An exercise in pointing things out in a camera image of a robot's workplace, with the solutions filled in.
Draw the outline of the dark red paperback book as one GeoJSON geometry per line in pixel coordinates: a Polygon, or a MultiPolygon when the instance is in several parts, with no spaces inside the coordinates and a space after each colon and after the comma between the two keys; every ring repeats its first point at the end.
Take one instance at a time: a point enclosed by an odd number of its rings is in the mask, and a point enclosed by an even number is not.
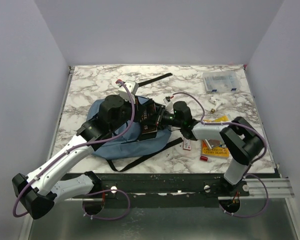
{"type": "Polygon", "coordinates": [[[141,129],[138,136],[139,141],[145,141],[157,137],[158,130],[162,129],[160,124],[165,110],[163,105],[155,103],[152,99],[148,100],[142,106],[145,107],[145,110],[139,122],[141,129]]]}

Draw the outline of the blue fabric backpack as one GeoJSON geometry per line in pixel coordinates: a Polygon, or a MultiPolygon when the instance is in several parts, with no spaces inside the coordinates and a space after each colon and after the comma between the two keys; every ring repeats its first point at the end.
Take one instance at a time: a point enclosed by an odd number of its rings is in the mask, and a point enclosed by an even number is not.
{"type": "MultiPolygon", "coordinates": [[[[152,80],[138,84],[141,87],[150,83],[152,83],[152,80]]],[[[86,122],[83,123],[83,127],[88,129],[86,134],[88,140],[97,141],[99,138],[96,134],[98,133],[102,133],[110,139],[110,141],[105,142],[100,148],[96,149],[92,155],[105,159],[113,171],[117,171],[113,163],[114,160],[136,158],[135,161],[122,169],[125,172],[183,142],[180,137],[170,140],[172,133],[169,125],[158,130],[156,138],[138,140],[141,125],[134,123],[134,105],[136,101],[144,104],[153,99],[137,96],[136,94],[134,98],[131,95],[129,97],[130,100],[125,100],[119,94],[114,94],[96,100],[88,111],[86,122]]]]}

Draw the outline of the yellow cover paperback book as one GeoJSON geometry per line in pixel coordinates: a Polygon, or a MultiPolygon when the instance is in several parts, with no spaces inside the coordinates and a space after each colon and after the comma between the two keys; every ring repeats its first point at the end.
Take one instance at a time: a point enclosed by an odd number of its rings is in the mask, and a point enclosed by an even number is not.
{"type": "Polygon", "coordinates": [[[215,119],[204,119],[203,121],[206,123],[221,123],[221,122],[229,122],[231,119],[227,115],[222,115],[221,117],[215,119]]]}

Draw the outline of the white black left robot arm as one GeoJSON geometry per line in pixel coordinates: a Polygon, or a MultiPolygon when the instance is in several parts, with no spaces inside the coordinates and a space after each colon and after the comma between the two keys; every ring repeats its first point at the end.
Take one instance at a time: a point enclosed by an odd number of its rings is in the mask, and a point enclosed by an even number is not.
{"type": "Polygon", "coordinates": [[[17,213],[18,204],[26,209],[26,215],[37,220],[58,202],[82,195],[97,197],[102,184],[92,171],[69,180],[62,180],[62,177],[104,144],[123,136],[134,122],[140,121],[145,109],[137,98],[124,100],[119,95],[109,95],[102,100],[98,112],[81,125],[56,155],[36,170],[28,174],[18,173],[12,178],[17,198],[12,210],[13,216],[23,216],[17,213]]]}

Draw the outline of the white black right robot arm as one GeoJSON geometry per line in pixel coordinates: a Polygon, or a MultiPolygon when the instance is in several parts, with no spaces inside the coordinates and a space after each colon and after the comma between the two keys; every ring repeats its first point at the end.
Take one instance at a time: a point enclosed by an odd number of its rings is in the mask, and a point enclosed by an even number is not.
{"type": "Polygon", "coordinates": [[[157,127],[172,126],[179,128],[182,136],[191,141],[217,140],[228,148],[232,160],[223,174],[220,191],[231,196],[238,190],[238,183],[248,172],[253,162],[260,159],[261,151],[267,151],[264,139],[243,117],[232,121],[203,121],[193,118],[188,105],[184,101],[173,104],[170,113],[160,106],[151,115],[157,127]]]}

